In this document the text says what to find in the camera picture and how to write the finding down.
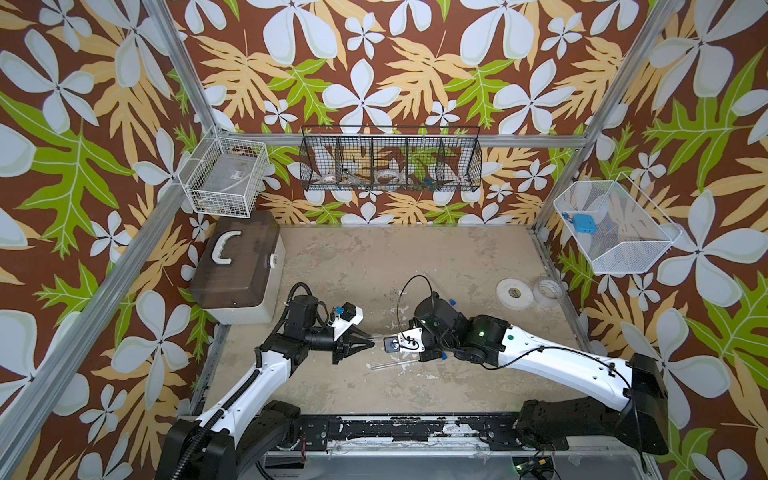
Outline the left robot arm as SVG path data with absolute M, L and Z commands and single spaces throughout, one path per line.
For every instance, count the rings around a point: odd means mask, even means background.
M 312 351 L 333 364 L 373 347 L 359 325 L 361 307 L 329 309 L 303 282 L 294 284 L 276 326 L 255 349 L 255 361 L 212 408 L 169 431 L 158 479 L 242 479 L 271 449 L 299 442 L 300 408 L 273 398 Z

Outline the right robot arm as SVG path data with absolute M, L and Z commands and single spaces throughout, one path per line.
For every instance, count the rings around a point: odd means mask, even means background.
M 526 401 L 515 429 L 529 443 L 595 435 L 615 437 L 640 453 L 669 451 L 669 394 L 647 355 L 623 360 L 586 353 L 493 316 L 467 318 L 436 293 L 418 304 L 409 326 L 400 342 L 418 348 L 425 361 L 452 354 L 487 371 L 517 369 L 580 392 L 572 400 Z

